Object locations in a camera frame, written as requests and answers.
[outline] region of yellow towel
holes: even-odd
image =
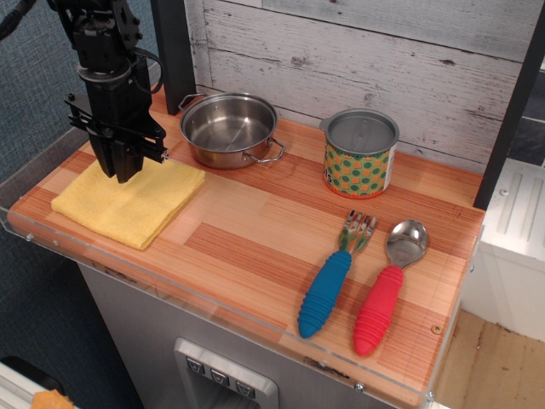
[[[146,158],[142,171],[119,184],[95,161],[51,207],[89,230],[144,250],[203,181],[202,170]]]

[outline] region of green patterned can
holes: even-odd
[[[335,193],[368,199],[384,192],[392,175],[398,125],[370,109],[348,109],[320,123],[325,133],[324,179]]]

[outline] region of spoon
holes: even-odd
[[[386,243],[392,264],[379,274],[356,319],[353,340],[358,355],[370,354],[381,343],[403,285],[402,268],[420,260],[426,246],[427,233],[420,222],[406,220],[393,228]]]

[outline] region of blue fork handle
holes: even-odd
[[[316,274],[297,319],[299,334],[303,338],[309,338],[320,331],[330,317],[351,264],[352,255],[348,251],[339,250],[327,259]]]

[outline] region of wooden floor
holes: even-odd
[[[545,343],[461,311],[436,389],[450,409],[543,409]]]

